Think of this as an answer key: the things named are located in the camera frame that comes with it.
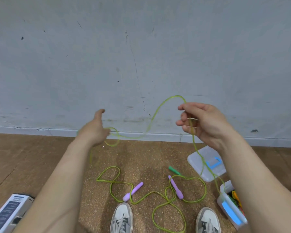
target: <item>green handle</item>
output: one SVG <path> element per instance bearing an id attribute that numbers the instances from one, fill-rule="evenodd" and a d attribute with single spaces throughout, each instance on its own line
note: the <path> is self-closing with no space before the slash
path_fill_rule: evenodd
<path id="1" fill-rule="evenodd" d="M 173 167 L 169 166 L 168 167 L 169 170 L 171 170 L 172 172 L 174 172 L 175 174 L 181 176 L 180 172 L 178 172 L 176 169 L 174 169 Z"/>

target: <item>purple handle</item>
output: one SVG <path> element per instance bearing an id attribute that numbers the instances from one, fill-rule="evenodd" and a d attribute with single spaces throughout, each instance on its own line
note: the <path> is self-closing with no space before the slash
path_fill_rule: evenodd
<path id="1" fill-rule="evenodd" d="M 132 189 L 132 195 L 143 186 L 143 182 L 140 182 L 134 189 Z M 123 201 L 127 202 L 130 199 L 130 192 L 128 192 L 124 197 Z"/>
<path id="2" fill-rule="evenodd" d="M 182 200 L 182 199 L 183 199 L 183 194 L 182 194 L 182 192 L 179 190 L 179 188 L 177 187 L 177 185 L 175 184 L 175 182 L 173 181 L 173 179 L 171 178 L 170 175 L 168 176 L 168 178 L 169 178 L 169 180 L 170 180 L 172 186 L 173 186 L 174 189 L 176 190 L 176 194 L 177 194 L 178 198 L 179 198 L 180 200 Z"/>

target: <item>jump rope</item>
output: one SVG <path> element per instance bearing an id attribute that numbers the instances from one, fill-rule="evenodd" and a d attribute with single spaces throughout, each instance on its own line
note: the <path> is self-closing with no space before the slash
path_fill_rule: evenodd
<path id="1" fill-rule="evenodd" d="M 171 97 L 167 98 L 166 100 L 164 100 L 164 101 L 159 105 L 159 107 L 157 108 L 157 110 L 155 111 L 155 114 L 153 115 L 153 117 L 152 117 L 152 119 L 151 119 L 150 124 L 148 125 L 147 130 L 146 130 L 142 135 L 140 135 L 139 137 L 127 137 L 127 136 L 120 135 L 117 129 L 115 129 L 115 128 L 113 128 L 113 127 L 109 127 L 109 129 L 113 129 L 113 130 L 115 130 L 116 133 L 115 133 L 115 134 L 112 134 L 112 135 L 117 136 L 118 139 L 117 139 L 117 141 L 116 141 L 114 144 L 109 144 L 109 143 L 107 143 L 106 141 L 105 141 L 105 143 L 106 143 L 108 146 L 114 147 L 114 146 L 116 146 L 116 145 L 119 143 L 119 140 L 120 140 L 121 137 L 122 137 L 122 138 L 126 138 L 126 139 L 140 139 L 140 138 L 144 137 L 144 136 L 146 135 L 146 133 L 150 131 L 151 126 L 152 126 L 152 123 L 153 123 L 153 121 L 154 121 L 154 118 L 155 118 L 156 114 L 159 112 L 161 106 L 162 106 L 163 104 L 165 104 L 165 102 L 169 101 L 169 100 L 172 99 L 172 98 L 181 98 L 181 99 L 184 101 L 184 103 L 186 103 L 186 100 L 185 100 L 182 96 L 179 96 L 179 95 L 171 96 Z M 224 181 L 223 181 L 223 180 L 222 180 L 218 175 L 216 175 L 216 174 L 214 174 L 214 173 L 212 172 L 211 168 L 209 168 L 208 165 L 206 164 L 206 161 L 205 161 L 204 157 L 203 157 L 203 156 L 198 152 L 198 149 L 197 149 L 196 144 L 195 144 L 193 123 L 192 123 L 192 120 L 191 120 L 190 118 L 189 118 L 189 125 L 190 125 L 190 127 L 191 127 L 191 133 L 192 133 L 192 139 L 193 139 L 193 145 L 194 145 L 195 151 L 196 151 L 196 152 L 198 153 L 198 155 L 201 157 L 202 162 L 203 162 L 203 167 L 202 167 L 202 171 L 201 171 L 201 173 L 200 173 L 200 176 L 201 176 L 202 173 L 203 173 L 204 167 L 206 167 L 206 168 L 208 169 L 208 171 L 213 175 L 213 178 L 214 178 L 214 181 L 215 181 L 215 184 L 216 184 L 217 190 L 218 190 L 218 192 L 220 193 L 220 189 L 219 189 L 219 186 L 218 186 L 218 183 L 217 183 L 216 177 L 218 177 L 218 178 L 221 180 L 221 182 L 222 182 L 223 184 L 224 184 Z M 92 153 L 90 154 L 90 163 L 91 163 L 91 162 L 92 162 Z M 103 175 L 107 170 L 109 170 L 109 169 L 111 169 L 111 168 L 116 168 L 116 169 L 119 171 L 118 174 L 117 174 L 117 176 L 116 176 L 113 180 L 103 180 L 103 179 L 101 179 L 101 176 L 102 176 L 102 175 Z M 184 233 L 185 230 L 186 230 L 186 221 L 185 221 L 185 218 L 184 218 L 183 213 L 181 212 L 181 210 L 180 210 L 180 209 L 179 209 L 175 204 L 172 203 L 173 201 L 176 200 L 177 195 L 176 195 L 176 191 L 175 191 L 175 189 L 173 188 L 173 186 L 172 186 L 172 184 L 171 184 L 171 180 L 172 180 L 174 177 L 181 177 L 181 178 L 184 178 L 185 180 L 198 179 L 198 180 L 200 180 L 200 181 L 202 182 L 202 184 L 204 185 L 204 188 L 205 188 L 204 195 L 203 195 L 200 199 L 198 199 L 198 200 L 193 200 L 193 201 L 189 201 L 189 200 L 182 199 L 182 201 L 184 201 L 184 202 L 186 202 L 186 203 L 190 203 L 190 204 L 192 204 L 192 203 L 198 203 L 198 202 L 202 201 L 202 200 L 205 198 L 206 194 L 207 194 L 206 183 L 205 183 L 201 178 L 199 178 L 199 177 L 191 177 L 191 178 L 187 178 L 187 177 L 182 176 L 182 175 L 173 175 L 173 176 L 170 178 L 170 180 L 169 180 L 169 186 L 167 186 L 167 187 L 165 188 L 164 194 L 159 193 L 159 192 L 157 192 L 157 191 L 151 191 L 151 192 L 149 192 L 148 194 L 146 194 L 145 196 L 143 196 L 140 200 L 134 202 L 134 201 L 132 200 L 132 190 L 133 190 L 133 188 L 134 188 L 133 184 L 132 184 L 132 183 L 128 183 L 128 182 L 124 182 L 124 181 L 116 181 L 116 179 L 120 176 L 120 173 L 121 173 L 120 168 L 118 168 L 117 166 L 111 166 L 111 167 L 109 167 L 109 168 L 106 168 L 106 169 L 105 169 L 105 170 L 104 170 L 104 171 L 103 171 L 103 172 L 102 172 L 102 173 L 97 177 L 96 181 L 98 181 L 98 182 L 106 182 L 106 183 L 110 183 L 110 194 L 111 194 L 111 196 L 112 196 L 112 197 L 113 197 L 117 202 L 119 202 L 119 203 L 122 203 L 122 202 L 124 202 L 124 201 L 123 201 L 123 200 L 119 200 L 119 199 L 117 199 L 117 198 L 113 195 L 113 193 L 112 193 L 112 185 L 115 184 L 115 183 L 124 183 L 124 184 L 128 184 L 128 185 L 131 186 L 131 190 L 130 190 L 130 193 L 129 193 L 129 199 L 130 199 L 131 204 L 139 204 L 139 203 L 140 203 L 142 200 L 144 200 L 147 196 L 149 196 L 150 194 L 153 194 L 153 193 L 156 193 L 156 194 L 160 195 L 162 198 L 164 198 L 164 199 L 166 200 L 166 202 L 163 203 L 163 204 L 160 204 L 159 206 L 157 206 L 157 207 L 153 210 L 153 212 L 152 212 L 152 221 L 153 221 L 154 225 L 155 225 L 157 228 L 159 228 L 159 229 L 161 229 L 161 230 L 163 230 L 163 231 L 165 231 L 165 232 L 168 232 L 168 233 Z M 168 196 L 167 196 L 167 191 L 168 191 L 168 189 L 171 189 L 171 191 L 172 191 L 172 197 L 171 197 L 171 199 L 169 199 Z M 183 228 L 182 231 L 179 231 L 179 232 L 171 231 L 171 230 L 168 230 L 168 229 L 166 229 L 166 228 L 163 228 L 163 227 L 159 226 L 159 225 L 155 222 L 155 220 L 154 220 L 154 214 L 155 214 L 155 212 L 157 211 L 157 209 L 159 209 L 160 207 L 163 207 L 163 206 L 165 206 L 165 205 L 167 205 L 167 204 L 170 204 L 171 206 L 173 206 L 174 208 L 176 208 L 177 211 L 180 213 L 180 215 L 181 215 L 181 217 L 182 217 L 182 219 L 183 219 L 183 222 L 184 222 L 184 228 Z"/>

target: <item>left hand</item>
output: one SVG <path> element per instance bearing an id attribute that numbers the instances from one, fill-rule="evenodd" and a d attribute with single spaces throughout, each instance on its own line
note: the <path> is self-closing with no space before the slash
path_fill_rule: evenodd
<path id="1" fill-rule="evenodd" d="M 110 129 L 102 127 L 101 117 L 104 112 L 104 109 L 98 110 L 95 113 L 94 119 L 79 130 L 75 140 L 85 143 L 90 147 L 101 144 L 110 133 Z"/>

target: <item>white sneaker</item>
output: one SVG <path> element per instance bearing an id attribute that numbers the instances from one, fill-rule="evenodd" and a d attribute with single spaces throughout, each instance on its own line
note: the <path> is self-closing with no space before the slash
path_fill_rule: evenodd
<path id="1" fill-rule="evenodd" d="M 221 233 L 218 216 L 211 208 L 202 208 L 196 219 L 196 233 Z"/>
<path id="2" fill-rule="evenodd" d="M 120 203 L 112 217 L 110 233 L 132 233 L 132 208 L 128 203 Z"/>

